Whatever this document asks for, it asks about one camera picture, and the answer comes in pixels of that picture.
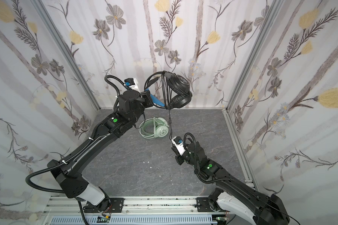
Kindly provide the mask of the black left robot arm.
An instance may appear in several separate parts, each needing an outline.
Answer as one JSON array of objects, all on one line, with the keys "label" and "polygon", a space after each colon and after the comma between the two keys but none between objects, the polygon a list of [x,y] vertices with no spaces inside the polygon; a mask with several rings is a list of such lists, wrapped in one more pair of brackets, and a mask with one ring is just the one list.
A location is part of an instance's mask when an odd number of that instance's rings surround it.
[{"label": "black left robot arm", "polygon": [[128,87],[129,80],[126,79],[123,82],[126,91],[117,94],[113,112],[96,125],[88,139],[75,151],[61,161],[52,160],[48,164],[54,167],[51,174],[68,198],[87,201],[99,212],[112,205],[110,197],[86,180],[82,172],[101,151],[134,127],[146,108],[154,105],[148,87],[156,81],[157,77],[150,76],[145,90],[138,92]]}]

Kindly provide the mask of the mint green over-ear headphones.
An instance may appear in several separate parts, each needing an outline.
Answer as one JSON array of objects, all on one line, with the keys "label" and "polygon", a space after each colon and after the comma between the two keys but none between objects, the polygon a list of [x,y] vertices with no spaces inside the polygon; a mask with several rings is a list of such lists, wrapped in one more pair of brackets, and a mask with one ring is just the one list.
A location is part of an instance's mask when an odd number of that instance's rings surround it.
[{"label": "mint green over-ear headphones", "polygon": [[145,139],[163,138],[169,133],[169,124],[162,117],[153,117],[140,124],[139,133]]}]

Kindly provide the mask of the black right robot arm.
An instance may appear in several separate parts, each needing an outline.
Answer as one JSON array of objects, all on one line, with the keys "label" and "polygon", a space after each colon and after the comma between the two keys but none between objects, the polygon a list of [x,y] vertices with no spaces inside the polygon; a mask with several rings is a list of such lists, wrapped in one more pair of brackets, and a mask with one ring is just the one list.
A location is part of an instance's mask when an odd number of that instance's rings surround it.
[{"label": "black right robot arm", "polygon": [[225,168],[205,155],[199,142],[171,148],[176,162],[194,167],[194,174],[205,184],[216,184],[208,197],[213,211],[228,211],[252,225],[288,225],[290,217],[282,200],[275,194],[263,194],[231,175]]}]

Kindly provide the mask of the black and blue headphones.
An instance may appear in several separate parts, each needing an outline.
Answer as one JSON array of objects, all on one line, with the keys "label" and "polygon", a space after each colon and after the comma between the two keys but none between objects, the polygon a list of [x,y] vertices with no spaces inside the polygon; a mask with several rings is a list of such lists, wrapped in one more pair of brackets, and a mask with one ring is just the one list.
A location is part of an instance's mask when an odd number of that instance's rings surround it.
[{"label": "black and blue headphones", "polygon": [[[160,77],[159,80],[162,81],[162,92],[164,94],[163,101],[151,94],[154,107],[167,110],[179,109],[191,102],[190,84],[183,76],[168,71],[156,72],[150,77],[154,76]],[[147,89],[147,80],[144,84],[144,91],[149,91]]]}]

